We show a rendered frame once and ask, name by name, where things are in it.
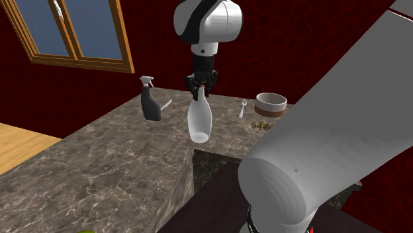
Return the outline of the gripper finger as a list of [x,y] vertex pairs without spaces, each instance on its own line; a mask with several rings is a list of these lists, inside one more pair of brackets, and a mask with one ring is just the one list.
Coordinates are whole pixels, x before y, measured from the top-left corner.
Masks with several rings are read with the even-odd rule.
[[210,91],[216,84],[216,80],[218,78],[217,71],[209,71],[206,73],[206,82],[204,84],[205,87],[205,97],[209,97]]
[[199,88],[202,85],[202,83],[197,79],[195,73],[192,73],[191,75],[186,75],[185,83],[188,90],[193,95],[193,100],[198,101]]

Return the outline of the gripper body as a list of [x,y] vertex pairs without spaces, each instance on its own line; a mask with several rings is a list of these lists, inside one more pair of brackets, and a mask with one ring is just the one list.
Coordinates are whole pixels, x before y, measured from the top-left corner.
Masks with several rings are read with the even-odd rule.
[[200,73],[207,73],[211,76],[214,75],[214,59],[215,55],[212,56],[199,56],[193,54],[193,73],[197,77]]

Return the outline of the white bottle vase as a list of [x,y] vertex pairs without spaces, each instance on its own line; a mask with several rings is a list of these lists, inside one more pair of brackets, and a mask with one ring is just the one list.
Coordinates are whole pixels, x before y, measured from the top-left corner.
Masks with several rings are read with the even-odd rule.
[[212,112],[203,85],[200,86],[197,97],[197,101],[192,100],[189,105],[187,123],[191,140],[202,144],[209,140],[212,129]]

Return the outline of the dark grey spray bottle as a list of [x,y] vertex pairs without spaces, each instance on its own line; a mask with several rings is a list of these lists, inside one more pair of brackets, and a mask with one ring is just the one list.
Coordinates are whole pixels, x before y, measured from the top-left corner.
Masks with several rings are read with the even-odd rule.
[[142,112],[146,120],[160,121],[161,120],[161,109],[159,102],[150,95],[150,86],[152,85],[153,77],[142,76],[140,77],[142,82],[142,93],[141,93],[141,105]]

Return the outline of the white bowl with brown band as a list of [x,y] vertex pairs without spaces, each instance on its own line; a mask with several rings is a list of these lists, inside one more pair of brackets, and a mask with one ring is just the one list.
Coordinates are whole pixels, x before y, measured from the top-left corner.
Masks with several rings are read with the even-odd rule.
[[255,98],[254,111],[263,117],[281,117],[286,107],[287,99],[276,93],[260,93]]

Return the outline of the gold key bunch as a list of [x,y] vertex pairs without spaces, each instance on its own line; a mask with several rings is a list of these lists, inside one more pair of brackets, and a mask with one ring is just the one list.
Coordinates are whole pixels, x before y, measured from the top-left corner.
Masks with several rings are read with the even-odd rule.
[[252,122],[251,127],[256,128],[258,130],[269,130],[274,124],[271,124],[270,122]]

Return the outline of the wooden framed window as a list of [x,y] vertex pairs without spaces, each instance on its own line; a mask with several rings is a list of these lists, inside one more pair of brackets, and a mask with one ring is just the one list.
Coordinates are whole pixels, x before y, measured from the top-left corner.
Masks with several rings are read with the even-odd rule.
[[134,73],[120,0],[0,0],[33,64]]

